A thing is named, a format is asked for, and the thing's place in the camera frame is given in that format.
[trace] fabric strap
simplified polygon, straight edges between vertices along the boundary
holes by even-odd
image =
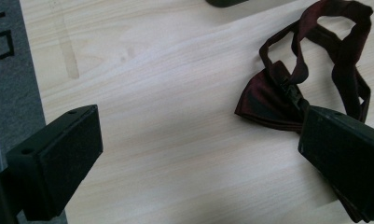
[[[307,79],[309,69],[303,59],[300,41],[307,37],[323,47],[335,64],[332,80],[347,115],[365,122],[370,88],[355,65],[370,31],[372,13],[371,7],[355,1],[321,0],[308,7],[299,21],[269,38],[259,50],[265,69],[249,81],[235,113],[273,129],[301,132],[304,112],[309,107],[309,102],[303,98],[298,84]],[[355,22],[355,26],[340,40],[337,35],[317,23],[322,16],[342,16]],[[297,56],[292,74],[282,62],[273,63],[268,56],[269,47],[290,32],[294,33],[291,49]]]

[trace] wooden table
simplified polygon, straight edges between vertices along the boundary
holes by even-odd
[[[265,2],[21,1],[47,122],[83,105],[100,110],[104,154],[67,205],[69,223],[352,223],[298,153],[296,133],[233,114],[263,69],[257,50],[315,1]],[[372,20],[358,69],[373,92],[374,127]],[[340,36],[353,26],[320,23]],[[270,56],[291,70],[289,40]],[[302,47],[305,97],[344,111],[332,62],[308,40]]]

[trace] black object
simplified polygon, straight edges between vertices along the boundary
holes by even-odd
[[[231,7],[248,0],[206,0],[210,5],[215,7]]]
[[[311,106],[298,150],[332,185],[352,220],[374,220],[374,129]]]
[[[0,174],[0,224],[62,213],[103,152],[97,105],[69,111],[7,153]]]

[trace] screw hole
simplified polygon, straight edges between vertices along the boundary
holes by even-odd
[[[23,155],[28,155],[28,154],[30,154],[30,153],[32,153],[32,152],[34,152],[35,150],[34,149],[32,149],[32,148],[25,148],[25,149],[23,149],[22,151],[21,151],[21,154],[23,154]]]

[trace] light wood surface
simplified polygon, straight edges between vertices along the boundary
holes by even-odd
[[[269,2],[21,0],[47,122],[83,105],[100,110],[104,154],[67,205],[69,223],[352,223],[298,153],[296,133],[233,114],[263,69],[257,50],[314,1]],[[372,20],[358,69],[374,127]],[[353,26],[320,23],[340,36]],[[270,56],[291,69],[289,44]],[[302,47],[305,97],[344,111],[332,62],[309,41]]]

